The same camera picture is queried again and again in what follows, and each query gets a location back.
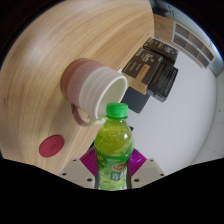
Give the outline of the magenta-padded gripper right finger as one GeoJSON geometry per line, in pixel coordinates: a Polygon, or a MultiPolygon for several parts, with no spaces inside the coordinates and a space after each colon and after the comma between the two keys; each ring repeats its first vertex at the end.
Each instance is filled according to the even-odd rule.
{"type": "Polygon", "coordinates": [[[134,149],[128,161],[127,188],[136,189],[163,178],[165,171],[153,159],[146,159],[134,149]]]}

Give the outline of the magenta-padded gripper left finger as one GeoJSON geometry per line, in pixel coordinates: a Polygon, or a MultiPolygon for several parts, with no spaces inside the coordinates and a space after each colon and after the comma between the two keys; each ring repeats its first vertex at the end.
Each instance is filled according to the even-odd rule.
{"type": "Polygon", "coordinates": [[[99,188],[98,161],[94,148],[90,148],[80,158],[73,158],[60,172],[60,177],[78,186],[99,188]]]}

